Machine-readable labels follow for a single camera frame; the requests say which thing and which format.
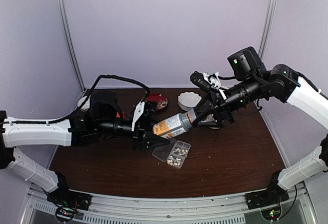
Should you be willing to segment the amber bottle grey cap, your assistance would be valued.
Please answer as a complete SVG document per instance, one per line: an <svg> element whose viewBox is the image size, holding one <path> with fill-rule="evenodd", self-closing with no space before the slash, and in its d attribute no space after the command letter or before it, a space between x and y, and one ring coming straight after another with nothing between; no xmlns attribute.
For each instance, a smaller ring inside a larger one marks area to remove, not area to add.
<svg viewBox="0 0 328 224"><path fill-rule="evenodd" d="M153 134L163 138L173 138L188 132L196 119L193 109L185 113L178 113L156 123L153 128Z"/></svg>

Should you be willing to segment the clear plastic pill organizer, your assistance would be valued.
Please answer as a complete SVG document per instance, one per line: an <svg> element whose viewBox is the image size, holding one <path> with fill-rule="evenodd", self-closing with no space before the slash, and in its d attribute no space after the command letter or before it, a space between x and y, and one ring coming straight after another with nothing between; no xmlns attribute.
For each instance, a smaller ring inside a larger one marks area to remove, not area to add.
<svg viewBox="0 0 328 224"><path fill-rule="evenodd" d="M152 155L161 162L180 169L188 156L191 145L176 139L170 139L170 141L168 145L156 147Z"/></svg>

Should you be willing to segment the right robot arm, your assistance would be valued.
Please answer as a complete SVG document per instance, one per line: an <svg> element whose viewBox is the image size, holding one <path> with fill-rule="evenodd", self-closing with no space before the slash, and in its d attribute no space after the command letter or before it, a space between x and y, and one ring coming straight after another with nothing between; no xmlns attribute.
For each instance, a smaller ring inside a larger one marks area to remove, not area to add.
<svg viewBox="0 0 328 224"><path fill-rule="evenodd" d="M253 47L230 55L228 62L239 84L223 93L213 87L208 77L198 72L190 76L191 82L206 93L196 107L187 112L192 126L201 126L201 120L212 115L214 126L221 128L225 120L234 122L233 111L255 100L274 97L327 127L327 96L302 73L284 64L267 70ZM327 171L327 138L310 155L274 173L262 198L267 204L274 204L291 187L320 171Z"/></svg>

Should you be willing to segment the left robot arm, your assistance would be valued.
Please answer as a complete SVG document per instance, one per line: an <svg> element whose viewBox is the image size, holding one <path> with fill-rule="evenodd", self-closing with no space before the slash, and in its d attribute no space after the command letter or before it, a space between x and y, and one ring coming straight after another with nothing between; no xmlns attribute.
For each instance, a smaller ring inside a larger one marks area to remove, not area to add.
<svg viewBox="0 0 328 224"><path fill-rule="evenodd" d="M134 150L146 150L170 144L170 140L151 131L156 102L140 101L132 119L126 118L115 92L99 91L86 98L82 116L69 115L58 120L22 120L1 111L1 169L13 171L41 187L48 199L63 206L77 201L64 175L50 171L28 158L18 146L57 145L84 147L101 137L130 137Z"/></svg>

